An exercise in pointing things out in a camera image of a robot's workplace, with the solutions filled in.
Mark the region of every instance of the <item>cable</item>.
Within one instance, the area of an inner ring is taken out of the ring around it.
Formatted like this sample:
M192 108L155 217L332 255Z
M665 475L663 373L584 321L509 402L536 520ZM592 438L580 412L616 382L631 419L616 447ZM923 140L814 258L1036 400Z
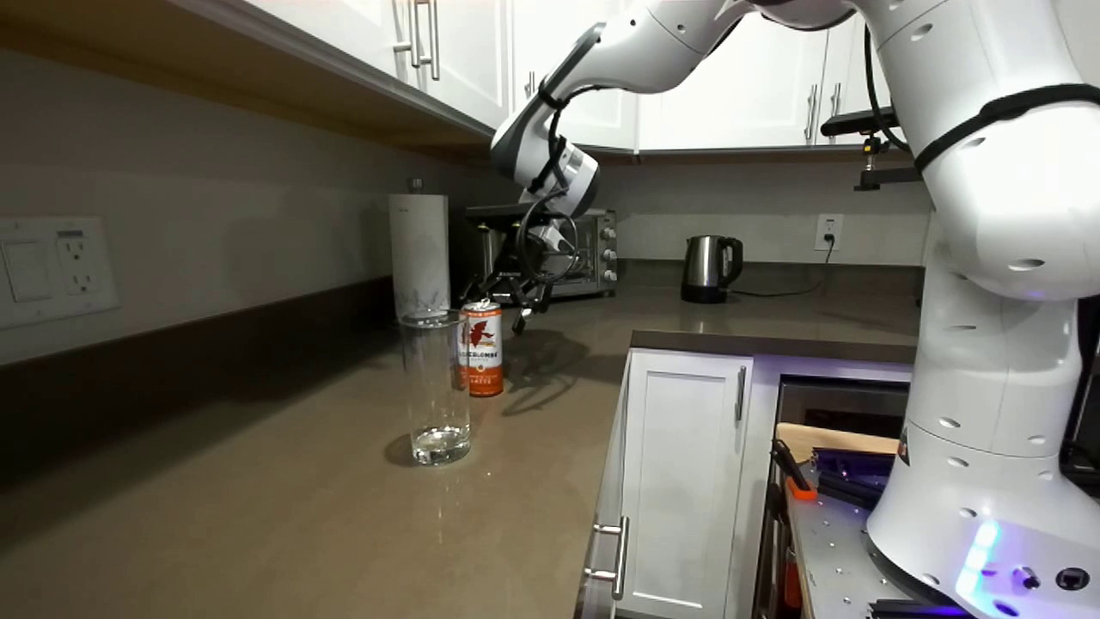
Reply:
M821 262L821 279L812 282L812 286L800 286L800 290L728 290L732 296L745 296L745 301L790 301L790 296L807 296L807 294L818 294L827 286L827 277L830 277L830 250L836 250L836 242L827 242L826 249L826 262Z
M884 124L884 108L874 86L870 28L862 28L862 84L865 84L865 100L870 100L877 131L884 131L892 147L908 151L908 146Z

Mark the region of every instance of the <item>electrical outlet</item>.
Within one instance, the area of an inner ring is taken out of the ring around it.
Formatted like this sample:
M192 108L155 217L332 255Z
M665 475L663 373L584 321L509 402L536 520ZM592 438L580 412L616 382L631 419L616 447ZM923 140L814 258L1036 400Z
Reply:
M814 235L818 250L838 249L843 235L845 235L843 215L818 215L818 235Z
M95 217L0 222L0 326L109 305L116 294Z

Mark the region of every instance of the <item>drawer handle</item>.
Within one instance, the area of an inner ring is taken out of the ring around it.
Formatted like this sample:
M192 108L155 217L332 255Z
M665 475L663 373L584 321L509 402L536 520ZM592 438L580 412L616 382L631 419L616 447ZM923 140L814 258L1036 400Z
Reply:
M610 600L622 600L627 520L617 517L617 524L594 524L594 527L592 527L592 536L617 536L616 572L600 572L600 569L584 566L584 579L587 579L587 580L610 580Z

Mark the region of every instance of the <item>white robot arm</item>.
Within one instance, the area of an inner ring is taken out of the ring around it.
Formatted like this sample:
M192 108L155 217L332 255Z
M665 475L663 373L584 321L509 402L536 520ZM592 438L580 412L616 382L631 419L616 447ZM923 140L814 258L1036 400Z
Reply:
M852 8L934 202L902 447L865 532L973 617L1095 619L1100 505L1059 475L1059 443L1074 301L1100 296L1100 89L1050 0L645 0L577 43L490 160L580 215L599 165L554 131L570 97L671 89L750 12L827 28Z

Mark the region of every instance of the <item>electric kettle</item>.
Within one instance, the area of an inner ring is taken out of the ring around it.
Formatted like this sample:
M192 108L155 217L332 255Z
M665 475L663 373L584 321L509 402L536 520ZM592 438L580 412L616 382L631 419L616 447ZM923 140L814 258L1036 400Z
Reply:
M736 238L688 238L681 301L726 303L726 290L742 277L742 242Z

